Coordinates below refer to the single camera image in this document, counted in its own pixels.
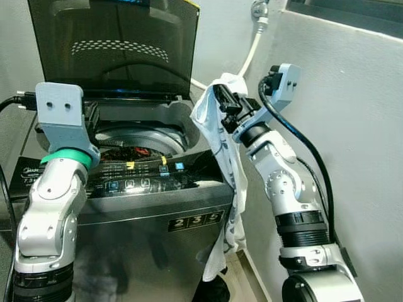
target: button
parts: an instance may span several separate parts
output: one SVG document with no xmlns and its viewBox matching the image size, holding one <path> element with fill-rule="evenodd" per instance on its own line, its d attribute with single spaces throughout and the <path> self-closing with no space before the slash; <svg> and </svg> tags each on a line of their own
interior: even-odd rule
<svg viewBox="0 0 403 302">
<path fill-rule="evenodd" d="M 118 181 L 110 181 L 109 182 L 109 191 L 117 191 L 119 188 L 119 182 Z"/>
<path fill-rule="evenodd" d="M 160 165 L 159 166 L 159 172 L 161 172 L 161 173 L 168 172 L 168 166 L 167 165 Z"/>
<path fill-rule="evenodd" d="M 126 189 L 133 189 L 134 188 L 134 180 L 126 181 Z"/>
<path fill-rule="evenodd" d="M 175 168 L 176 168 L 176 170 L 183 170 L 184 169 L 184 164 L 182 162 L 176 162 L 175 163 Z"/>
<path fill-rule="evenodd" d="M 149 178 L 141 178 L 141 186 L 142 187 L 150 187 L 150 179 Z"/>
</svg>

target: window frame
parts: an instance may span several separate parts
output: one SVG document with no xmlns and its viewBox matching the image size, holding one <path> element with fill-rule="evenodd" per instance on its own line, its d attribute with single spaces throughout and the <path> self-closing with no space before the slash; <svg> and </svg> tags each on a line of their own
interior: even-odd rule
<svg viewBox="0 0 403 302">
<path fill-rule="evenodd" d="M 287 10 L 403 38 L 403 4 L 371 0 L 288 0 Z"/>
</svg>

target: white hose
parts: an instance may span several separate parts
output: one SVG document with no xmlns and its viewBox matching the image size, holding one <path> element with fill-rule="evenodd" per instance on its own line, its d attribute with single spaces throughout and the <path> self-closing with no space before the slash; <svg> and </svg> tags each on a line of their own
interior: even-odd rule
<svg viewBox="0 0 403 302">
<path fill-rule="evenodd" d="M 250 66 L 250 64 L 252 62 L 252 59 L 253 59 L 254 54 L 256 52 L 256 49 L 258 49 L 260 38 L 262 37 L 262 33 L 264 32 L 264 30 L 266 29 L 266 26 L 268 24 L 268 18 L 267 17 L 260 17 L 259 20 L 258 20 L 258 23 L 260 24 L 260 26 L 259 26 L 259 28 L 258 28 L 258 30 L 256 32 L 256 35 L 254 36 L 254 40 L 253 40 L 251 49 L 249 50 L 249 54 L 247 55 L 247 58 L 245 60 L 244 65 L 241 68 L 241 71 L 239 71 L 239 73 L 238 73 L 238 75 L 241 76 L 241 77 L 244 77 L 247 69 L 249 68 L 249 66 Z M 193 78 L 190 80 L 190 83 L 192 85 L 196 86 L 197 88 L 200 88 L 201 90 L 206 90 L 207 89 L 206 85 L 204 85 L 203 83 L 201 83 L 198 80 L 195 80 Z"/>
<path fill-rule="evenodd" d="M 201 90 L 206 90 L 207 86 L 204 85 L 203 83 L 199 82 L 198 80 L 195 79 L 190 79 L 190 83 L 194 86 L 196 86 L 197 88 L 200 88 Z"/>
<path fill-rule="evenodd" d="M 258 47 L 258 45 L 259 45 L 259 41 L 260 41 L 260 38 L 261 38 L 261 37 L 262 37 L 262 33 L 261 33 L 260 31 L 258 31 L 258 32 L 256 33 L 256 35 L 254 36 L 254 40 L 253 40 L 251 49 L 250 49 L 250 51 L 249 51 L 249 54 L 247 55 L 247 58 L 246 58 L 246 60 L 245 60 L 245 63 L 244 63 L 244 65 L 242 66 L 241 71 L 239 71 L 239 73 L 238 73 L 238 75 L 239 75 L 240 77 L 243 77 L 243 76 L 245 75 L 245 72 L 246 72 L 247 69 L 249 68 L 249 65 L 250 65 L 251 62 L 252 62 L 254 53 L 256 52 L 256 49 L 257 49 L 257 47 Z"/>
</svg>

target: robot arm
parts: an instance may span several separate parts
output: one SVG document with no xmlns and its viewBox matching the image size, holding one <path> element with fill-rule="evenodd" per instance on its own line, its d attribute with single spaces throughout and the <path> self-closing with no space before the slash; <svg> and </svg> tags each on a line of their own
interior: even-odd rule
<svg viewBox="0 0 403 302">
<path fill-rule="evenodd" d="M 291 101 L 299 67 L 283 64 L 272 72 L 272 103 L 282 109 Z M 290 277 L 283 284 L 283 301 L 364 302 L 340 248 L 329 239 L 312 174 L 291 146 L 265 123 L 266 108 L 254 100 L 231 94 L 226 86 L 213 87 L 222 124 L 259 172 L 271 201 L 283 247 L 279 260 Z"/>
<path fill-rule="evenodd" d="M 13 301 L 72 302 L 77 216 L 99 151 L 88 138 L 80 87 L 40 83 L 36 90 L 38 120 L 53 153 L 42 160 L 46 168 L 18 227 Z"/>
</svg>

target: gray gripper bracket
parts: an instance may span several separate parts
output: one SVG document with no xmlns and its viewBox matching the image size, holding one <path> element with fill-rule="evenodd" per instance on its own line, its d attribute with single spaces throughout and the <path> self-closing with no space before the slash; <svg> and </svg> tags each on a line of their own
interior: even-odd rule
<svg viewBox="0 0 403 302">
<path fill-rule="evenodd" d="M 271 103 L 277 111 L 283 110 L 288 104 L 292 102 L 298 80 L 301 73 L 301 67 L 292 64 L 281 64 L 278 70 L 282 74 L 280 85 L 271 97 Z M 262 107 L 255 115 L 240 125 L 232 134 L 235 142 L 241 142 L 241 135 L 251 126 L 264 122 L 269 123 L 273 116 L 265 107 Z"/>
<path fill-rule="evenodd" d="M 78 149 L 90 155 L 91 167 L 96 167 L 100 154 L 89 141 L 82 113 L 82 89 L 77 85 L 42 82 L 35 92 L 38 121 L 50 143 L 48 152 Z"/>
</svg>

